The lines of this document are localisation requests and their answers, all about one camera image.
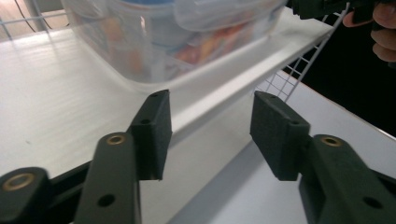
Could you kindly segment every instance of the white shelf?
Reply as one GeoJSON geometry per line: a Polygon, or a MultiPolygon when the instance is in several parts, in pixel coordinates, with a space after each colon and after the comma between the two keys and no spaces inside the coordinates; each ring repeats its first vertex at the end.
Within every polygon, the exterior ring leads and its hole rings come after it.
{"type": "Polygon", "coordinates": [[[166,223],[249,144],[249,91],[331,30],[285,8],[269,39],[155,87],[136,87],[69,29],[0,43],[0,175],[39,166],[54,177],[89,161],[102,136],[127,129],[148,95],[139,88],[169,89],[165,180],[142,182],[145,224],[166,223]]]}
{"type": "MultiPolygon", "coordinates": [[[[246,116],[242,114],[244,106],[250,104],[251,97],[246,97],[244,100],[237,102],[232,108],[234,115],[237,113],[236,111],[239,111],[240,114],[238,122],[233,127],[226,126],[225,128],[231,130],[231,137],[228,139],[234,137],[234,130],[246,131],[247,127],[243,120],[248,119],[248,112],[245,110],[246,116]]],[[[331,134],[340,137],[354,148],[371,169],[393,178],[396,177],[394,169],[396,140],[394,138],[381,133],[371,124],[346,111],[340,105],[329,101],[304,84],[297,86],[294,94],[288,100],[288,104],[311,124],[311,135],[331,134]]],[[[221,143],[216,143],[213,150],[216,150],[218,146],[221,147],[221,143]]],[[[191,167],[187,167],[185,173],[188,173],[189,169],[192,169],[191,167]]],[[[184,189],[188,188],[189,184],[189,182],[185,184],[177,182],[176,186],[184,189]]],[[[298,181],[278,181],[259,149],[255,144],[250,143],[167,223],[304,224],[307,221],[298,185],[298,181]]],[[[162,187],[162,183],[157,186],[159,190],[163,190],[162,187]]],[[[180,189],[169,188],[166,189],[166,192],[172,194],[180,189]]]]}

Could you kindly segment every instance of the black plastic part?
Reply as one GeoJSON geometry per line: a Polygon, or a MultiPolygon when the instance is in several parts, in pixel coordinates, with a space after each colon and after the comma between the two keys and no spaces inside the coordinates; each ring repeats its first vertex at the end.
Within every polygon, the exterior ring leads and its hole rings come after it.
{"type": "Polygon", "coordinates": [[[316,220],[310,223],[396,223],[395,199],[347,142],[330,135],[316,135],[306,157],[325,195],[322,206],[315,193],[305,197],[311,202],[304,205],[314,204],[315,211],[319,211],[311,215],[316,220]]]}
{"type": "Polygon", "coordinates": [[[381,174],[377,171],[373,171],[375,176],[381,181],[384,187],[389,191],[393,198],[396,200],[396,179],[388,175],[381,174]]]}
{"type": "Polygon", "coordinates": [[[50,202],[47,172],[21,168],[0,178],[0,223],[41,223],[50,202]]]}
{"type": "Polygon", "coordinates": [[[140,180],[163,179],[167,149],[172,136],[169,91],[152,93],[127,131],[135,140],[140,180]]]}
{"type": "Polygon", "coordinates": [[[300,180],[299,191],[308,224],[319,223],[323,204],[326,202],[322,187],[319,183],[313,183],[311,180],[307,181],[303,176],[300,180]]]}
{"type": "Polygon", "coordinates": [[[90,161],[86,162],[51,179],[53,200],[49,204],[43,223],[69,224],[73,222],[90,164],[90,161]]]}
{"type": "Polygon", "coordinates": [[[78,204],[76,224],[141,223],[134,141],[111,133],[96,148],[78,204]]]}
{"type": "Polygon", "coordinates": [[[309,123],[278,97],[255,91],[250,135],[279,180],[296,180],[309,123]]]}
{"type": "Polygon", "coordinates": [[[396,69],[396,63],[388,63],[388,67],[392,69],[396,69]]]}

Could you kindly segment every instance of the white shelf surface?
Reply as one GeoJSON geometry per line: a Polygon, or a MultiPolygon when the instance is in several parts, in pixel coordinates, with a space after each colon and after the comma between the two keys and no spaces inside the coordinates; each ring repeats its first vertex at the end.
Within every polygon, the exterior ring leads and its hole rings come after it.
{"type": "MultiPolygon", "coordinates": [[[[237,110],[240,113],[234,130],[240,128],[243,131],[247,128],[242,120],[247,120],[249,115],[242,114],[251,98],[251,95],[247,96],[231,108],[234,113],[237,110]]],[[[297,86],[288,104],[311,124],[310,135],[331,134],[340,137],[354,148],[370,168],[396,177],[394,138],[304,84],[297,86]]],[[[278,181],[259,149],[250,142],[167,223],[305,224],[307,221],[298,184],[297,181],[278,181]]]]}
{"type": "MultiPolygon", "coordinates": [[[[197,69],[170,89],[174,137],[214,107],[323,39],[332,27],[285,9],[272,37],[197,69]]],[[[104,63],[70,29],[0,43],[1,174],[41,166],[55,176],[92,157],[97,140],[124,131],[147,93],[104,63]]]]}
{"type": "Polygon", "coordinates": [[[0,175],[39,166],[54,177],[89,161],[102,136],[127,129],[148,95],[138,89],[169,89],[164,181],[141,183],[144,223],[167,223],[250,143],[249,91],[331,30],[285,8],[269,39],[154,87],[136,87],[69,29],[0,43],[0,175]]]}

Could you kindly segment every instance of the metal wire grid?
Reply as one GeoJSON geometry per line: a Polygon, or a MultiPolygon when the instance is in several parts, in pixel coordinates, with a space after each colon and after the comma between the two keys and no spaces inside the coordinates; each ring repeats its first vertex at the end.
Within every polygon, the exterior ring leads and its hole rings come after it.
{"type": "Polygon", "coordinates": [[[332,31],[326,36],[326,38],[319,44],[315,45],[306,54],[299,57],[296,61],[268,77],[263,83],[258,85],[255,90],[272,93],[273,95],[278,96],[284,102],[287,102],[297,85],[304,78],[312,63],[329,41],[332,33],[347,14],[347,8],[348,7],[346,7],[346,9],[342,12],[333,13],[332,15],[327,15],[322,19],[319,19],[320,21],[333,27],[332,31]]]}
{"type": "MultiPolygon", "coordinates": [[[[35,10],[39,11],[36,0],[32,0],[32,2],[33,2],[32,6],[35,7],[35,10]]],[[[333,27],[332,31],[327,35],[327,37],[319,44],[314,46],[306,54],[299,57],[296,61],[294,61],[293,63],[287,65],[284,69],[279,70],[275,74],[268,77],[263,83],[261,83],[256,87],[256,90],[272,93],[278,96],[283,101],[287,102],[291,94],[294,92],[295,88],[297,87],[297,85],[304,78],[306,72],[311,67],[314,60],[318,57],[318,55],[326,45],[327,41],[332,36],[332,33],[341,23],[346,13],[347,13],[347,8],[346,10],[340,13],[334,13],[332,15],[323,17],[320,21],[327,23],[333,27]]],[[[48,23],[46,22],[46,18],[61,17],[64,15],[66,15],[66,13],[64,12],[52,14],[49,16],[40,15],[37,17],[26,17],[22,14],[23,16],[22,19],[13,20],[13,21],[2,21],[0,17],[0,26],[3,28],[4,32],[6,33],[7,39],[12,40],[15,36],[13,36],[8,30],[7,28],[8,24],[18,23],[18,22],[28,23],[29,21],[35,21],[35,22],[39,22],[39,25],[43,27],[41,29],[44,30],[43,32],[48,33],[51,32],[52,29],[48,26],[48,23]]]]}
{"type": "Polygon", "coordinates": [[[50,13],[50,15],[44,15],[36,0],[25,0],[23,2],[17,0],[9,0],[4,1],[1,7],[9,7],[4,8],[2,12],[7,12],[7,14],[11,14],[11,19],[6,18],[6,20],[4,21],[4,17],[2,18],[2,15],[0,14],[0,41],[13,40],[14,38],[17,38],[19,36],[29,35],[37,32],[48,33],[52,30],[57,30],[58,28],[52,28],[49,25],[49,23],[47,22],[47,19],[49,18],[62,17],[63,20],[67,20],[64,10],[53,11],[53,13],[50,13]]]}

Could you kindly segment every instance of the wire rack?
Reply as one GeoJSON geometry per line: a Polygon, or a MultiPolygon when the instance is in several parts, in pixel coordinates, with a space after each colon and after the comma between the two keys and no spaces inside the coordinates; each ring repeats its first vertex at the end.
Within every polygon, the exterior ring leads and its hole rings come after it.
{"type": "Polygon", "coordinates": [[[333,27],[326,38],[296,61],[268,77],[263,83],[256,87],[256,90],[272,93],[287,102],[346,14],[347,8],[344,11],[333,13],[332,15],[327,15],[319,19],[333,27]]]}
{"type": "MultiPolygon", "coordinates": [[[[29,34],[39,31],[48,33],[53,30],[65,28],[69,24],[67,22],[67,24],[63,26],[51,27],[48,20],[51,18],[61,17],[64,18],[64,20],[67,20],[65,16],[66,13],[64,10],[57,10],[50,12],[48,15],[44,15],[44,13],[41,13],[40,11],[39,2],[37,2],[37,0],[24,0],[24,2],[21,2],[21,0],[20,2],[17,0],[8,0],[8,3],[15,4],[14,7],[18,8],[18,10],[14,11],[14,14],[17,14],[17,16],[14,15],[11,20],[4,21],[0,17],[0,41],[12,40],[14,38],[18,38],[20,35],[26,35],[26,33],[29,34]],[[13,25],[17,25],[22,29],[24,28],[24,32],[14,32],[13,34],[12,29],[8,28],[13,25]]],[[[327,37],[306,54],[299,57],[296,61],[268,77],[263,83],[259,84],[255,90],[270,92],[287,102],[297,85],[304,78],[304,75],[311,67],[314,60],[326,45],[327,41],[331,38],[332,33],[341,23],[346,13],[347,8],[342,12],[333,13],[332,15],[319,19],[333,27],[327,37]]]]}

